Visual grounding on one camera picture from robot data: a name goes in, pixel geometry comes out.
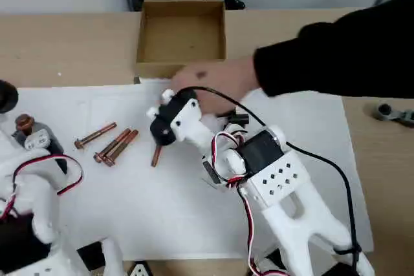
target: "cardboard box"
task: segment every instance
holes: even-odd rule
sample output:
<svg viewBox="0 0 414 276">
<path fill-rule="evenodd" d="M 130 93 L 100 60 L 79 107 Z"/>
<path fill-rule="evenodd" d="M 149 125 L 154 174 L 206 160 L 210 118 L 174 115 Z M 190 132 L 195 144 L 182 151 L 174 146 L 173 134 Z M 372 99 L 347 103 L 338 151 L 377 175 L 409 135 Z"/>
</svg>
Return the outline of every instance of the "cardboard box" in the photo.
<svg viewBox="0 0 414 276">
<path fill-rule="evenodd" d="M 150 0 L 141 13 L 136 73 L 170 78 L 197 61 L 226 58 L 224 3 L 219 0 Z"/>
</svg>

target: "copper screw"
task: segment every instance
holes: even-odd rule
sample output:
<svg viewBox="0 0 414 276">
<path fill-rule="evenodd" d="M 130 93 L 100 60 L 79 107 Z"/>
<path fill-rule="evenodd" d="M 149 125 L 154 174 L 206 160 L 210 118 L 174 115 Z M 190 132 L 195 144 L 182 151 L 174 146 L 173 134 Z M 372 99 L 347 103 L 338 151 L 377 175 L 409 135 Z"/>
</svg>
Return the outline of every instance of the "copper screw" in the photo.
<svg viewBox="0 0 414 276">
<path fill-rule="evenodd" d="M 104 159 L 105 164 L 108 165 L 109 167 L 114 166 L 116 158 L 118 158 L 119 154 L 121 154 L 121 152 L 125 150 L 125 148 L 129 145 L 130 142 L 133 141 L 133 139 L 137 135 L 138 135 L 138 131 L 136 129 L 130 132 L 129 135 L 125 138 L 125 140 L 122 140 L 119 143 L 119 146 L 105 157 Z"/>
<path fill-rule="evenodd" d="M 157 145 L 155 147 L 155 151 L 154 151 L 154 155 L 153 155 L 153 160 L 151 161 L 151 166 L 152 167 L 156 167 L 157 166 L 158 159 L 160 158 L 161 149 L 162 149 L 162 146 L 161 145 Z"/>
<path fill-rule="evenodd" d="M 95 155 L 93 156 L 93 158 L 95 159 L 95 161 L 97 163 L 101 163 L 102 161 L 104 161 L 105 156 L 110 153 L 122 140 L 124 140 L 126 138 L 126 136 L 129 135 L 129 133 L 131 132 L 130 129 L 126 129 L 124 130 L 118 137 L 116 137 L 109 145 L 106 146 L 106 148 L 104 150 L 102 150 L 99 153 L 95 153 Z"/>
<path fill-rule="evenodd" d="M 107 126 L 105 126 L 104 128 L 100 129 L 99 131 L 96 131 L 92 134 L 90 134 L 89 136 L 86 136 L 84 139 L 77 139 L 75 141 L 75 147 L 77 149 L 83 149 L 83 146 L 86 145 L 87 143 L 91 142 L 94 139 L 97 139 L 97 137 L 105 134 L 107 131 L 110 131 L 111 129 L 114 129 L 116 127 L 116 123 L 113 122 Z"/>
<path fill-rule="evenodd" d="M 16 129 L 22 131 L 26 136 L 32 134 L 34 118 L 28 114 L 20 114 L 16 120 Z"/>
</svg>

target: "white plastic part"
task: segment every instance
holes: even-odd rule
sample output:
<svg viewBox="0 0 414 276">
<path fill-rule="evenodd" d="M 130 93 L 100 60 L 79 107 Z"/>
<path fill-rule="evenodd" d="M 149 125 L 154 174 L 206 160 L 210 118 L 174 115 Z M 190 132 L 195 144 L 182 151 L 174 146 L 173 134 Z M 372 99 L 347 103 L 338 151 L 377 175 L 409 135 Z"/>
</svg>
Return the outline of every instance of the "white plastic part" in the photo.
<svg viewBox="0 0 414 276">
<path fill-rule="evenodd" d="M 166 89 L 161 95 L 162 103 L 164 105 L 167 105 L 173 96 L 174 96 L 174 91 L 171 89 Z"/>
<path fill-rule="evenodd" d="M 33 213 L 32 229 L 35 236 L 44 244 L 53 243 L 59 230 L 59 200 L 56 191 L 42 177 L 22 175 L 16 178 L 18 192 L 16 209 Z"/>
<path fill-rule="evenodd" d="M 214 133 L 211 132 L 201 119 L 199 102 L 189 100 L 171 122 L 171 129 L 179 142 L 185 139 L 196 145 L 202 154 L 210 147 Z"/>
<path fill-rule="evenodd" d="M 122 252 L 119 245 L 112 238 L 106 238 L 101 243 L 105 257 L 103 276 L 125 276 Z"/>
<path fill-rule="evenodd" d="M 155 118 L 157 117 L 157 114 L 159 113 L 160 111 L 159 111 L 159 109 L 158 108 L 156 108 L 156 107 L 151 107 L 151 108 L 149 108 L 148 109 L 148 111 L 147 111 L 147 117 L 151 120 L 151 121 L 153 121 L 153 120 L 155 120 Z"/>
<path fill-rule="evenodd" d="M 281 147 L 282 151 L 286 151 L 287 150 L 286 136 L 285 136 L 285 133 L 281 130 L 281 128 L 278 127 L 277 125 L 271 125 L 268 129 L 271 132 L 273 132 L 273 134 L 276 137 L 276 140 L 278 141 L 279 146 Z"/>
<path fill-rule="evenodd" d="M 321 236 L 335 249 L 351 247 L 347 228 L 333 217 L 295 151 L 289 151 L 250 178 L 246 189 L 263 208 L 262 214 L 278 238 L 287 260 L 284 263 L 293 275 L 314 275 L 308 249 L 313 235 Z M 297 207 L 293 217 L 281 205 L 281 201 L 289 195 Z M 363 271 L 361 276 L 375 274 L 367 260 L 361 260 L 358 268 Z"/>
<path fill-rule="evenodd" d="M 149 272 L 143 264 L 137 264 L 129 276 L 149 276 Z"/>
<path fill-rule="evenodd" d="M 246 173 L 245 161 L 235 150 L 226 150 L 223 153 L 223 156 L 227 161 L 228 167 L 233 171 L 235 175 L 243 175 Z"/>
<path fill-rule="evenodd" d="M 295 151 L 289 151 L 248 180 L 248 188 L 262 208 L 279 203 L 310 180 Z"/>
<path fill-rule="evenodd" d="M 25 149 L 47 148 L 50 145 L 50 135 L 46 129 L 41 129 L 28 136 L 25 140 Z"/>
</svg>

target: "person's arm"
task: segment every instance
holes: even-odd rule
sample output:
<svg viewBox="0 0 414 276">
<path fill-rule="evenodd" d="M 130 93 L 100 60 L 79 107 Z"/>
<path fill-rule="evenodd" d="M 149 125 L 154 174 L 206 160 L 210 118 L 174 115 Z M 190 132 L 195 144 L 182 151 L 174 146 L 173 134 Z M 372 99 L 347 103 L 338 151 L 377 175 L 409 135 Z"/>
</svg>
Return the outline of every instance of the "person's arm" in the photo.
<svg viewBox="0 0 414 276">
<path fill-rule="evenodd" d="M 342 96 L 414 98 L 414 0 L 392 0 L 335 23 L 301 29 L 259 48 L 254 68 L 268 96 L 316 90 Z"/>
</svg>

